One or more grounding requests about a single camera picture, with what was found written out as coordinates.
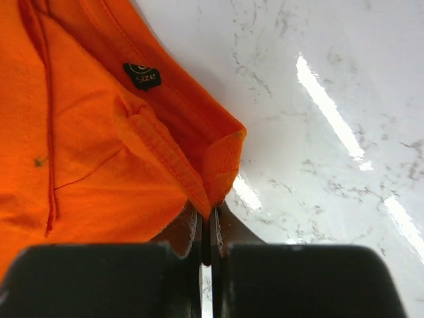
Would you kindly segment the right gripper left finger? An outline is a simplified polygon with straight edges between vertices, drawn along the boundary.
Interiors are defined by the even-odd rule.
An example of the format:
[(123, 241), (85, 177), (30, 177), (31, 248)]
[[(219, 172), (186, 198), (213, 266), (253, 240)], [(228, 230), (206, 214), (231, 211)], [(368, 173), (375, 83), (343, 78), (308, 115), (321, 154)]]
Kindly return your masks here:
[(186, 207), (148, 243), (28, 247), (1, 282), (1, 316), (199, 317), (201, 232)]

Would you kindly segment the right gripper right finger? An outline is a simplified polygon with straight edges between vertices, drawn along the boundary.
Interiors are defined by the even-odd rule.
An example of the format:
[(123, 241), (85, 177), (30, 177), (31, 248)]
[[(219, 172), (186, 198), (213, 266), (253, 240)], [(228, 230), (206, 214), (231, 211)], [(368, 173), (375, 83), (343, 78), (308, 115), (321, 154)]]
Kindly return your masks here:
[(342, 244), (270, 244), (221, 205), (209, 221), (215, 317), (405, 317), (383, 260)]

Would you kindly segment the orange t-shirt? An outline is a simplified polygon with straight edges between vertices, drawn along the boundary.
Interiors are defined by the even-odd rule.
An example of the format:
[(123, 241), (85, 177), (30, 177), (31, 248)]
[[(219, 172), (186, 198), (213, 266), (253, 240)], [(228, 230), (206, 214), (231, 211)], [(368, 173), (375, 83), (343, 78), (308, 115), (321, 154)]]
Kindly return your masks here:
[(239, 172), (245, 127), (129, 1), (1, 2), (1, 273), (37, 244), (146, 242)]

